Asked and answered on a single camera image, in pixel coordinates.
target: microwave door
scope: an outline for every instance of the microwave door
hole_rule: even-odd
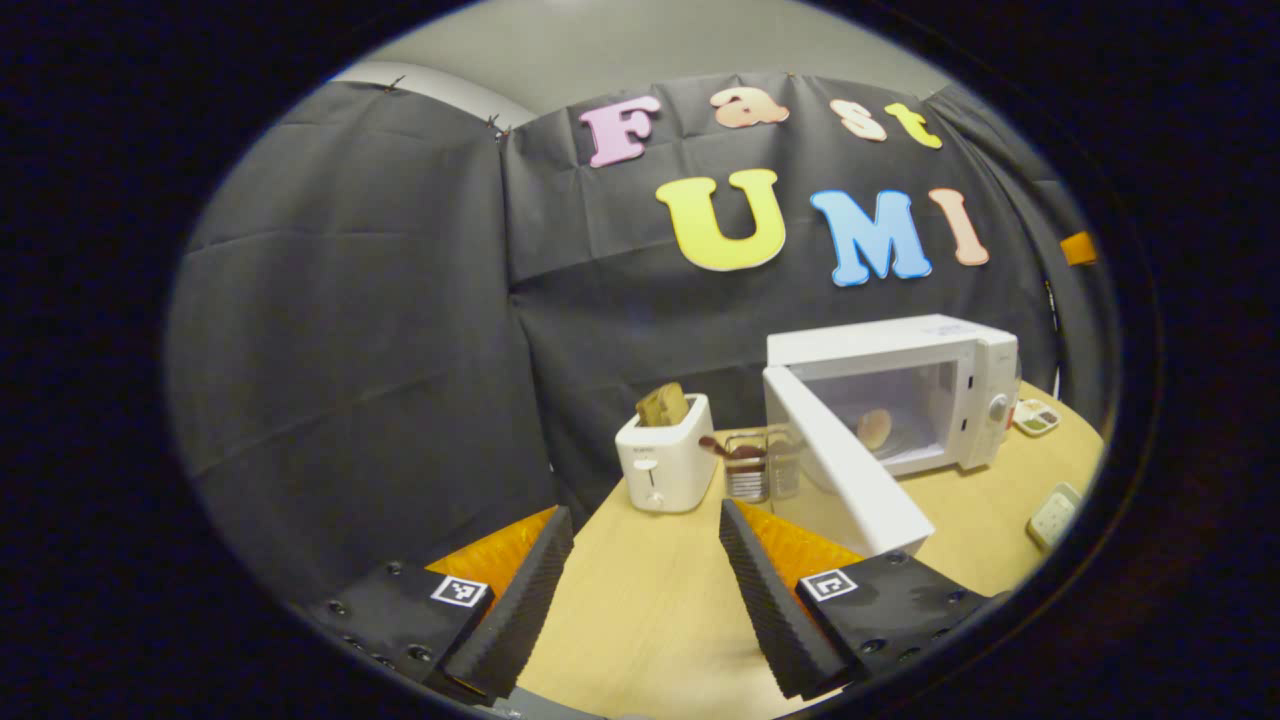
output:
[[[785,368],[764,369],[773,512],[863,557],[914,553],[924,512],[858,437]]]

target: white toaster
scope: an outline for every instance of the white toaster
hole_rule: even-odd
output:
[[[631,503],[641,510],[686,512],[698,507],[710,486],[716,455],[698,445],[714,432],[710,404],[698,393],[685,400],[689,414],[678,425],[641,428],[635,415],[614,437]]]

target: microwave knob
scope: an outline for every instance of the microwave knob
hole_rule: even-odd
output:
[[[987,415],[992,421],[1002,423],[1005,420],[1005,413],[1009,413],[1009,397],[1005,395],[997,395],[991,400],[991,407]]]

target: white microwave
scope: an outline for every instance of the white microwave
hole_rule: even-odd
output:
[[[895,475],[991,462],[1018,402],[1018,338],[922,315],[768,336],[773,512],[873,557],[914,553],[933,525]],[[861,418],[887,413],[874,451]]]

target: black cloth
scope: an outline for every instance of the black cloth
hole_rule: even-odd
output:
[[[739,85],[790,117],[722,127],[708,99]],[[662,102],[644,155],[591,168],[577,117],[644,94]],[[832,99],[864,105],[888,138],[851,135]],[[942,149],[911,140],[892,102]],[[228,176],[175,284],[166,383],[215,524],[301,603],[554,503],[581,527],[620,478],[614,433],[658,384],[707,393],[719,428],[763,424],[776,332],[943,313],[1015,333],[1024,378],[1050,388],[1061,348],[1043,254],[1061,258],[1059,225],[1025,220],[1019,204],[1039,200],[1009,192],[955,115],[938,99],[740,74],[598,97],[495,138],[411,92],[320,87]],[[786,245],[750,270],[692,265],[657,188],[716,179],[721,229],[745,237],[751,213],[727,181],[750,168],[778,176]],[[964,193],[986,265],[955,261],[928,197],[940,187]],[[872,215],[881,191],[908,193],[932,273],[836,286],[809,202],[823,190]]]
[[[790,117],[750,128],[718,124],[708,99],[735,86],[765,90]],[[644,155],[589,167],[594,143],[576,118],[639,95],[662,102]],[[831,110],[832,99],[861,104],[888,138],[855,137]],[[911,140],[883,111],[893,102],[923,114],[942,149]],[[1037,246],[968,141],[910,95],[782,73],[664,82],[516,128],[503,160],[512,302],[534,352],[552,462],[576,510],[596,507],[617,482],[613,436],[635,402],[664,382],[707,393],[719,428],[764,424],[760,370],[769,333],[942,313],[1016,334],[1024,379],[1052,389],[1057,342]],[[721,231],[746,237],[755,228],[751,211],[728,176],[749,168],[778,176],[782,251],[750,270],[714,273],[690,264],[667,206],[654,197],[658,186],[713,178]],[[938,187],[964,195],[991,252],[986,265],[955,261],[950,225],[928,197]],[[932,273],[836,286],[831,231],[809,202],[822,190],[844,190],[868,215],[881,191],[908,193]]]
[[[504,258],[494,131],[403,91],[323,86],[211,200],[168,389],[214,523],[275,592],[557,503]]]

